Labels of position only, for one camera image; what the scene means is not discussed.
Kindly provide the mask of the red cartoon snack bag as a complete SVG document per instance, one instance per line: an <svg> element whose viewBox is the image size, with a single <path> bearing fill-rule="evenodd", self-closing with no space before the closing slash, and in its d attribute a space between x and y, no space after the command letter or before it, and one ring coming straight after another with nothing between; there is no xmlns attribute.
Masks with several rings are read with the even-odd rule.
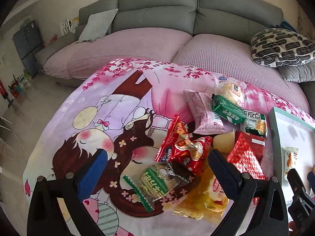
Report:
<svg viewBox="0 0 315 236"><path fill-rule="evenodd" d="M203 172L212 141L213 138L210 136L192 139L176 114L154 160L156 162L178 162L198 176Z"/></svg>

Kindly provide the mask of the green round cake packet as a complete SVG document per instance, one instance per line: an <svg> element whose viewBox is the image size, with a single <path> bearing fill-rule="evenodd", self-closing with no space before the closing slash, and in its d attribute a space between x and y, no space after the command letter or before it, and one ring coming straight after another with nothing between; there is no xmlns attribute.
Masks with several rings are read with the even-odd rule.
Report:
<svg viewBox="0 0 315 236"><path fill-rule="evenodd" d="M193 175L176 161L164 161L148 166L140 173L137 181L128 175L122 178L134 190L145 210L151 213L157 210L155 202L176 187L190 184L189 178L193 178Z"/></svg>

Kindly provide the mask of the orange snack packet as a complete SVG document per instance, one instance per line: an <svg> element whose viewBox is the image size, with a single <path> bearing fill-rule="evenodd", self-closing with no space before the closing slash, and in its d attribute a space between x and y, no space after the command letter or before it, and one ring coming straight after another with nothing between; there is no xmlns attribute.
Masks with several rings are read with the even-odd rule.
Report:
<svg viewBox="0 0 315 236"><path fill-rule="evenodd" d="M298 159L298 148L295 147L283 147L284 154L284 179L288 181L288 172L295 168Z"/></svg>

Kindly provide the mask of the mint green tray box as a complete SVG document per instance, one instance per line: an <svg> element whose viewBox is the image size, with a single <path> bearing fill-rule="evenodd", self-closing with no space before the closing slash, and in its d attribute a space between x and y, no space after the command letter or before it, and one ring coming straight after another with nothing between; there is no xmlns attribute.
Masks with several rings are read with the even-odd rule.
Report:
<svg viewBox="0 0 315 236"><path fill-rule="evenodd" d="M309 123L285 112L272 108L268 114L273 145L273 171L281 184L286 206L292 204L294 193L289 182L284 179L284 150L283 147L298 148L298 159L295 166L304 186L311 197L314 196L307 175L314 166L314 127Z"/></svg>

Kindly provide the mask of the yellow cake packet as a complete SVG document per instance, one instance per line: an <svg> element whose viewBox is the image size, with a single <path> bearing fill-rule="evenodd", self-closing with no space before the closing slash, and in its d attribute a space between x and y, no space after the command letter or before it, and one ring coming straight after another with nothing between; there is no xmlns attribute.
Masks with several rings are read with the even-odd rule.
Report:
<svg viewBox="0 0 315 236"><path fill-rule="evenodd" d="M228 203L229 199L205 162L202 174L194 181L192 189L173 210L173 214L218 225Z"/></svg>

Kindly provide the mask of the red patterned snack packet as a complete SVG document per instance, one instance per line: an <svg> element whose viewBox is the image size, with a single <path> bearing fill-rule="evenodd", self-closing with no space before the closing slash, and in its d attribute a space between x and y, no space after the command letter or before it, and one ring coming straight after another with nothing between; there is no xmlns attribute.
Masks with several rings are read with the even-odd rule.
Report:
<svg viewBox="0 0 315 236"><path fill-rule="evenodd" d="M254 179L267 180L267 177L243 132L236 133L235 145L227 157L227 162L235 165L240 173L247 172Z"/></svg>

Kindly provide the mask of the pink snack packet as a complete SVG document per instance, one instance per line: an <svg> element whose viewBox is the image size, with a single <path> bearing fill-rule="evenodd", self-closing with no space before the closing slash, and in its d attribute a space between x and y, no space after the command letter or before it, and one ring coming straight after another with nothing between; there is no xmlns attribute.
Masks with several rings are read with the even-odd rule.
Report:
<svg viewBox="0 0 315 236"><path fill-rule="evenodd" d="M186 89L183 91L195 122L195 134L215 135L226 133L221 118L212 111L211 97L204 92Z"/></svg>

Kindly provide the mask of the grey velvet pillow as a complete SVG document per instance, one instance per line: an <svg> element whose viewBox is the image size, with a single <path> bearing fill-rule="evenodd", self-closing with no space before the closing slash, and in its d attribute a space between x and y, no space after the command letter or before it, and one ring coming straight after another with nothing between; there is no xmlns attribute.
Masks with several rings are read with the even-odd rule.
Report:
<svg viewBox="0 0 315 236"><path fill-rule="evenodd" d="M277 68L285 81L294 83L315 81L315 61L297 66L282 66Z"/></svg>

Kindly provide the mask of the dark green snack packet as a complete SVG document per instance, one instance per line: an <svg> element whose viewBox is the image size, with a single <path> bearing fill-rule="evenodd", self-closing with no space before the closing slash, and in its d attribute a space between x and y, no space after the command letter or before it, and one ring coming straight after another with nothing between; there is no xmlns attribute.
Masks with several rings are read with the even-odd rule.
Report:
<svg viewBox="0 0 315 236"><path fill-rule="evenodd" d="M228 122L238 125L245 121L245 112L238 105L232 103L221 95L212 95L212 111Z"/></svg>

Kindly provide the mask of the clear round pastry packet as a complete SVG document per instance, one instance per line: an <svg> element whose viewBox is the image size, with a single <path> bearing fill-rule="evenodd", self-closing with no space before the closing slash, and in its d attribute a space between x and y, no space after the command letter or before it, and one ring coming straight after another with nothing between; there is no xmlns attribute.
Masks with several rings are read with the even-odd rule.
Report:
<svg viewBox="0 0 315 236"><path fill-rule="evenodd" d="M215 94L223 96L232 103L243 107L245 103L246 84L242 81L227 76L215 78Z"/></svg>

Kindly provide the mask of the black white patterned pillow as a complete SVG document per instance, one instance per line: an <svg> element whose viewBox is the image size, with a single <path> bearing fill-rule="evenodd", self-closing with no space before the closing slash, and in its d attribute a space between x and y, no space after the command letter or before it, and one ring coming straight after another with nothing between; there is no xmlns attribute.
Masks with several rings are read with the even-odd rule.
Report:
<svg viewBox="0 0 315 236"><path fill-rule="evenodd" d="M251 56L257 65L297 66L314 60L314 41L294 31L268 28L254 35Z"/></svg>

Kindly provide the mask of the pink cartoon blanket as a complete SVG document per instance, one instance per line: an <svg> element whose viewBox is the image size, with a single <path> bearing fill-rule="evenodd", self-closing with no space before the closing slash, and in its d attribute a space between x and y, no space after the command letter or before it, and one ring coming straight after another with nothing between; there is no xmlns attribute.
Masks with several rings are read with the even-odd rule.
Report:
<svg viewBox="0 0 315 236"><path fill-rule="evenodd" d="M269 93L250 83L202 69L171 62L120 58L91 75L61 105L45 127L23 173L26 198L35 202L28 212L28 235L78 235L65 208L56 199L58 213L49 215L35 191L39 176L65 178L87 164L98 149L108 162L97 186L82 201L86 216L80 226L93 235L94 222L104 235L210 235L214 224L175 216L173 208L188 194L184 186L172 190L148 213L124 175L138 177L153 163L174 115L192 127L183 91L212 95L225 83L235 83L246 97L245 109L269 113L274 108L290 112L309 124L313 117L288 98Z"/></svg>

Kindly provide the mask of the pink checked sofa cover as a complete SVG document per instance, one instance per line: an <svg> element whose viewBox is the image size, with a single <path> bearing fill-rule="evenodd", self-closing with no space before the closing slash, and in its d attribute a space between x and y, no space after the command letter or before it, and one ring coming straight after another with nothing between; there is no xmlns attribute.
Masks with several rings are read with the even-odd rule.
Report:
<svg viewBox="0 0 315 236"><path fill-rule="evenodd" d="M118 58L140 58L191 65L253 84L310 113L307 96L298 83L283 80L274 68L252 61L250 46L227 37L166 28L117 31L93 42L77 41L67 33L36 54L46 74L70 80L87 79Z"/></svg>

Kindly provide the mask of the light grey pillow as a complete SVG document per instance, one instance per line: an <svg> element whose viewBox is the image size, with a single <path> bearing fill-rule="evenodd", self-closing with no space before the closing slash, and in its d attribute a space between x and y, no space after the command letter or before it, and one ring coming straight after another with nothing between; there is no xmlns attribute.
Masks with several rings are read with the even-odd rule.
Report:
<svg viewBox="0 0 315 236"><path fill-rule="evenodd" d="M79 42L95 41L106 35L110 25L112 24L118 9L108 10L95 13L89 16L88 23L79 36Z"/></svg>

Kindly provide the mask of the grey sofa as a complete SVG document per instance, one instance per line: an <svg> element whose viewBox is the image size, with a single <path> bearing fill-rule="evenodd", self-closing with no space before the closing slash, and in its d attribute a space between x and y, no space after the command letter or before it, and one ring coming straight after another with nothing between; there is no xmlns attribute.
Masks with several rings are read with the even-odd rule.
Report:
<svg viewBox="0 0 315 236"><path fill-rule="evenodd" d="M118 9L106 35L137 28L166 28L196 36L212 34L250 46L251 38L284 20L283 11L262 0L98 0L79 11L79 36L90 15ZM314 112L314 82L298 83Z"/></svg>

